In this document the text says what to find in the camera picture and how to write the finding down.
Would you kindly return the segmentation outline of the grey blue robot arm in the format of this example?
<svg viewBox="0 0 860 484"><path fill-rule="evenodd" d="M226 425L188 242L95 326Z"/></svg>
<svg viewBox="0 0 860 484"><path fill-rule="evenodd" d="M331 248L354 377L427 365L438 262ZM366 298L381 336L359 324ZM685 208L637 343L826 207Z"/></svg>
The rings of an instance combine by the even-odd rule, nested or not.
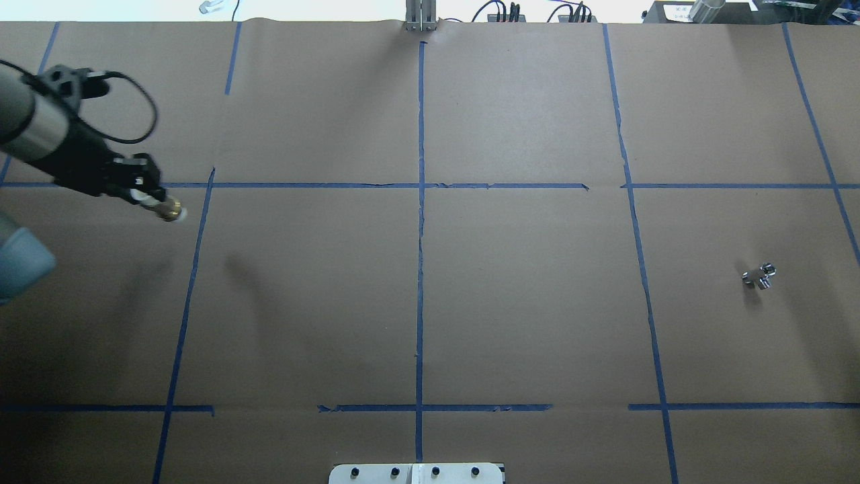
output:
<svg viewBox="0 0 860 484"><path fill-rule="evenodd" d="M163 186L154 157L114 149L116 144L137 145L153 134L159 122L153 97L137 81L131 82L151 110L148 128L135 138L107 134L82 116L83 102L107 95L114 79L131 77L67 65L33 73L3 59L2 160L27 166L49 185L87 196L116 197L169 223L181 220L184 207Z"/></svg>

